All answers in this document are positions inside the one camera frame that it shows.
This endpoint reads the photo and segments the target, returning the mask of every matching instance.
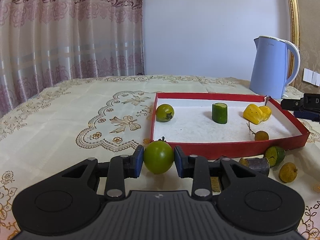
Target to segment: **kettle spout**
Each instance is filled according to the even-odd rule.
[[[256,48],[258,49],[259,38],[255,38],[253,41],[254,41],[254,44],[256,44]]]

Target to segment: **green tomato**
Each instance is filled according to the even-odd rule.
[[[156,110],[156,117],[158,121],[168,122],[173,118],[173,116],[174,116],[174,109],[172,106],[168,104],[162,104],[158,106]]]
[[[174,162],[173,150],[165,141],[154,141],[144,150],[143,161],[153,174],[165,173]]]

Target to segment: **light switch panel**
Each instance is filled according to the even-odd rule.
[[[312,83],[312,76],[313,76],[313,71],[312,70],[310,70],[310,69],[308,69],[308,82],[309,83]]]
[[[312,83],[312,76],[313,76],[313,71],[307,68],[303,69],[303,78],[302,78],[303,81]]]
[[[320,86],[320,74],[319,73],[316,73],[317,74],[317,81],[316,81],[316,86]]]
[[[302,77],[302,80],[305,81],[305,82],[308,82],[308,69],[307,68],[304,68],[303,69],[303,77]]]
[[[311,80],[311,84],[316,85],[317,82],[317,73],[316,72],[312,72],[312,80]]]

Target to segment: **gold picture frame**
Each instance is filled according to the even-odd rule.
[[[300,44],[300,24],[299,24],[299,7],[298,0],[288,0],[290,9],[290,26],[291,26],[291,42],[299,48]],[[292,74],[294,57],[291,54],[289,61],[288,76]]]

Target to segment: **white paper lining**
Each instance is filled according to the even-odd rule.
[[[212,120],[212,104],[218,102],[228,105],[226,124],[218,124]],[[243,118],[243,111],[249,104],[263,106],[264,102],[159,98],[157,107],[162,104],[169,104],[174,108],[174,117],[168,122],[155,122],[154,140],[164,136],[167,142],[215,143],[253,141],[254,135],[249,131],[248,121]],[[268,102],[267,105],[271,108],[272,115],[258,125],[250,123],[254,132],[266,131],[269,139],[301,135],[298,128],[272,103]]]

